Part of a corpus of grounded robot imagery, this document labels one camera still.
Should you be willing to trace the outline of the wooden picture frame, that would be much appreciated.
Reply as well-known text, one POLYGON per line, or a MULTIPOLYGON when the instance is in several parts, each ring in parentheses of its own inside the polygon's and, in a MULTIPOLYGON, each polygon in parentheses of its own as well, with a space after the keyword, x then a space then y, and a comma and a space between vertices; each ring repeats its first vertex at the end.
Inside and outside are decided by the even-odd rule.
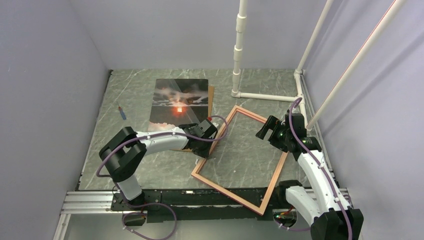
POLYGON ((235 105, 228 114, 208 158, 201 158, 191 176, 259 216, 263 216, 282 173, 288 154, 266 145, 255 137, 266 118, 235 105), (260 183, 265 193, 258 203, 232 192, 230 187, 260 183))

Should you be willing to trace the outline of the clear acrylic sheet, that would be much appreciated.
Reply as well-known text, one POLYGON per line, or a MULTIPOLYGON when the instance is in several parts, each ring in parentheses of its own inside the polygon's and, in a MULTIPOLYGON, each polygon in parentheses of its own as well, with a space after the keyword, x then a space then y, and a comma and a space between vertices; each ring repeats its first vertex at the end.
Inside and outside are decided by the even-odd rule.
POLYGON ((176 114, 199 123, 208 110, 207 84, 201 79, 167 79, 168 101, 176 114))

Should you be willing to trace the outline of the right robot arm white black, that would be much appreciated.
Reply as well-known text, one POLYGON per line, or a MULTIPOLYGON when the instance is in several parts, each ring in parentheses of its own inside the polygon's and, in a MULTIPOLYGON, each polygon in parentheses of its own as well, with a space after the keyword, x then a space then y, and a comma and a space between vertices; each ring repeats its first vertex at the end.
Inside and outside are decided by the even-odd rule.
POLYGON ((353 208, 332 178, 322 147, 313 136, 308 136, 304 116, 286 113, 284 119, 271 115, 256 137, 264 139, 271 131, 268 142, 275 148, 291 153, 303 169, 315 194, 312 198, 297 180, 282 181, 275 194, 276 203, 293 206, 307 221, 313 240, 357 240, 364 216, 353 208))

